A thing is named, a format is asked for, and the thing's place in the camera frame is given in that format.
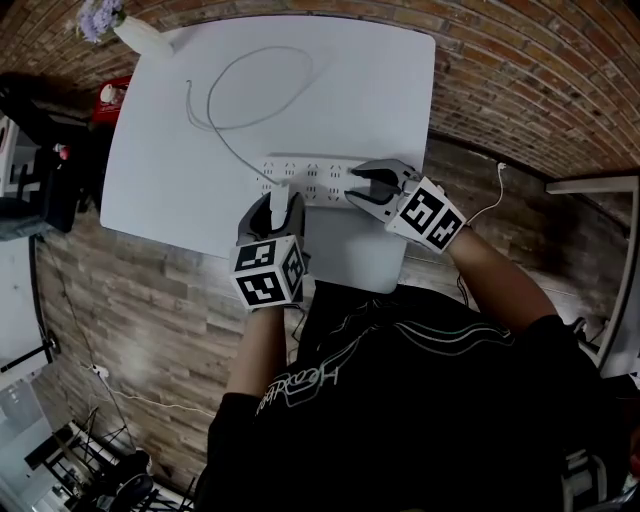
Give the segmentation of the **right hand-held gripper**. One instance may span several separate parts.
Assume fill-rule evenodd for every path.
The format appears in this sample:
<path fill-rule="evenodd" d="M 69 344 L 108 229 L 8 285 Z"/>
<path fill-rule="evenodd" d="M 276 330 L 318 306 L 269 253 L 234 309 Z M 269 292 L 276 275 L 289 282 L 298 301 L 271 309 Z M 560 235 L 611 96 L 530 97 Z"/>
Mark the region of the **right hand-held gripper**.
<path fill-rule="evenodd" d="M 427 177 L 400 200 L 397 193 L 415 180 L 415 169 L 398 159 L 370 160 L 353 167 L 351 174 L 368 180 L 369 188 L 347 190 L 344 195 L 349 203 L 379 221 L 387 221 L 387 232 L 437 254 L 447 249 L 466 223 L 443 189 Z"/>

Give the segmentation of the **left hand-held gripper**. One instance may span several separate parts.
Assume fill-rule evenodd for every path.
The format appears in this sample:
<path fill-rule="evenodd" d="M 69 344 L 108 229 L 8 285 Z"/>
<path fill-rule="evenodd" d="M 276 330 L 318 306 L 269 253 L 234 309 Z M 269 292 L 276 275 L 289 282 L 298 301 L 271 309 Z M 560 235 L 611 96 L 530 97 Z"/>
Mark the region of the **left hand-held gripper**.
<path fill-rule="evenodd" d="M 231 282 L 247 310 L 292 306 L 303 300 L 306 206 L 295 192 L 287 199 L 261 196 L 241 218 L 230 253 Z M 267 239 L 272 231 L 276 238 Z"/>

